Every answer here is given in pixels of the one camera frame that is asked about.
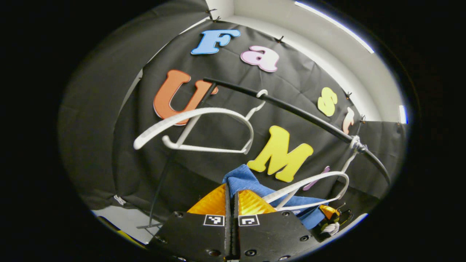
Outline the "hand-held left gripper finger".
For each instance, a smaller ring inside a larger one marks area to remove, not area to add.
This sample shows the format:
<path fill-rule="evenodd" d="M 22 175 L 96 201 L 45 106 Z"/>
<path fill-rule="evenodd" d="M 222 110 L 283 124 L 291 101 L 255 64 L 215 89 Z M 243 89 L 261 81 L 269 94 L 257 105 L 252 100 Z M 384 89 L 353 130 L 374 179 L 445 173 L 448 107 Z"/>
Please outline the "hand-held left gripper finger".
<path fill-rule="evenodd" d="M 226 184 L 186 212 L 175 211 L 145 246 L 168 262 L 224 262 L 230 255 L 231 212 Z"/>
<path fill-rule="evenodd" d="M 319 242 L 290 210 L 276 211 L 250 190 L 234 197 L 233 250 L 241 262 L 288 262 Z"/>

